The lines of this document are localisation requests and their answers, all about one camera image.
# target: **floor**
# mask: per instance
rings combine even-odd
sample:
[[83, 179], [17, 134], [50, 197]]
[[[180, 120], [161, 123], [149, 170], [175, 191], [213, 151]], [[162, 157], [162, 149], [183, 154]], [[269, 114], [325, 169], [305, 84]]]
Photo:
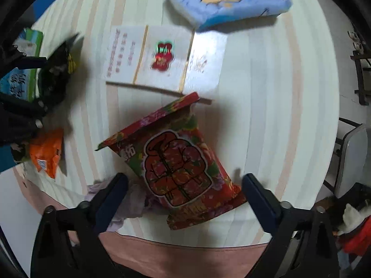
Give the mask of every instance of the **floor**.
[[[336, 53], [339, 74], [339, 92], [340, 92], [340, 117], [350, 119], [357, 123], [371, 122], [371, 105], [361, 106], [358, 103], [358, 96], [354, 94], [354, 90], [358, 88], [357, 74], [354, 62], [350, 59], [350, 55], [354, 50], [353, 41], [348, 36], [348, 30], [353, 31], [353, 26], [348, 17], [332, 0], [318, 0], [322, 10], [326, 16], [331, 35], [333, 37], [333, 45]], [[339, 122], [338, 138], [343, 136], [352, 129], [346, 123]], [[338, 169], [338, 157], [333, 155], [331, 163], [326, 175], [326, 180], [331, 184], [335, 184], [336, 173]], [[317, 196], [317, 201], [327, 196], [331, 192], [322, 186]]]

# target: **table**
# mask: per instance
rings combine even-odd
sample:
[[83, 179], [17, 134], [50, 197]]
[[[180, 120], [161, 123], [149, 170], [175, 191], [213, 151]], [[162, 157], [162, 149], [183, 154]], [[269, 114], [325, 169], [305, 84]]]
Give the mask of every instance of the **table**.
[[[218, 27], [229, 35], [218, 96], [211, 105], [197, 104], [195, 110], [205, 141], [235, 183], [251, 172], [279, 200], [297, 208], [311, 208], [335, 142], [338, 72], [329, 27], [318, 1], [292, 1], [291, 10], [277, 18], [248, 19]], [[45, 34], [40, 56], [49, 56], [76, 32], [80, 32], [80, 41], [75, 46], [81, 49], [66, 100], [45, 119], [47, 128], [62, 126], [65, 130], [64, 162], [56, 180], [26, 164], [27, 179], [23, 181], [29, 189], [20, 182], [36, 208], [42, 210], [51, 199], [60, 208], [74, 207], [86, 194], [86, 185], [120, 171], [133, 175], [110, 149], [94, 149], [108, 136], [175, 99], [159, 92], [105, 84], [100, 78], [111, 27], [142, 24], [188, 26], [167, 0], [56, 0], [33, 26]], [[45, 198], [39, 190], [49, 196]], [[199, 252], [196, 247], [219, 248], [200, 250], [220, 254], [239, 252], [228, 262], [237, 260], [241, 254], [238, 250], [244, 250], [251, 258], [239, 262], [248, 266], [264, 246], [246, 246], [270, 239], [248, 204], [184, 230], [170, 231], [165, 216], [146, 215], [126, 220], [118, 232], [127, 235], [121, 239], [129, 239], [131, 248], [138, 243], [153, 246], [158, 242], [189, 246], [192, 248], [187, 250], [194, 252]], [[117, 260], [125, 260], [149, 275], [150, 266], [133, 261], [140, 255], [112, 253], [114, 245], [103, 244], [111, 256], [119, 255]], [[225, 259], [220, 254], [219, 260]], [[160, 271], [170, 277], [168, 273], [175, 271], [156, 270], [152, 275]], [[234, 266], [231, 271], [242, 275]], [[231, 276], [231, 272], [223, 273], [221, 277]]]

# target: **red cloth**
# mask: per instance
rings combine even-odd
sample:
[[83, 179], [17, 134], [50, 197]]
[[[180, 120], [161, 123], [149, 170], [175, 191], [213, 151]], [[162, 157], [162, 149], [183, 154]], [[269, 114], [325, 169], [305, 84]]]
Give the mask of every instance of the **red cloth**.
[[371, 244], [371, 216], [366, 220], [357, 235], [352, 238], [340, 237], [339, 242], [345, 253], [363, 256]]

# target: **gold stripe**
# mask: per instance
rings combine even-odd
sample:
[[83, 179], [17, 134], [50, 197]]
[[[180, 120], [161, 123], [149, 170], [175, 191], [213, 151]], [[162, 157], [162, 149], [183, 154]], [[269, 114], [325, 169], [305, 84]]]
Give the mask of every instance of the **gold stripe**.
[[187, 61], [185, 62], [182, 78], [180, 79], [180, 84], [179, 84], [179, 89], [178, 89], [179, 93], [183, 93], [184, 84], [186, 83], [187, 68], [188, 68], [189, 58], [191, 56], [194, 33], [195, 33], [195, 30], [192, 31], [191, 41], [189, 43], [189, 48], [188, 48]]
[[137, 81], [139, 68], [140, 68], [140, 65], [141, 65], [141, 63], [142, 63], [142, 58], [143, 58], [143, 53], [144, 53], [145, 41], [147, 40], [147, 33], [148, 33], [148, 25], [145, 26], [145, 31], [144, 31], [144, 36], [143, 36], [143, 43], [142, 43], [142, 49], [141, 49], [141, 51], [140, 51], [140, 56], [139, 56], [138, 66], [137, 66], [137, 69], [135, 70], [135, 75], [134, 75], [134, 79], [133, 79], [133, 84], [135, 84], [136, 81]]

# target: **chair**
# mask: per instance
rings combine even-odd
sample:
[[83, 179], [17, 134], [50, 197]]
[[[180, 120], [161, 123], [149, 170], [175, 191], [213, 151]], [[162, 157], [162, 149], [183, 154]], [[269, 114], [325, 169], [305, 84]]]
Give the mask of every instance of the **chair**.
[[340, 145], [340, 149], [335, 152], [339, 157], [335, 185], [323, 182], [337, 198], [346, 194], [357, 182], [368, 186], [371, 184], [371, 127], [344, 118], [339, 120], [354, 129], [343, 139], [336, 138], [335, 142]]

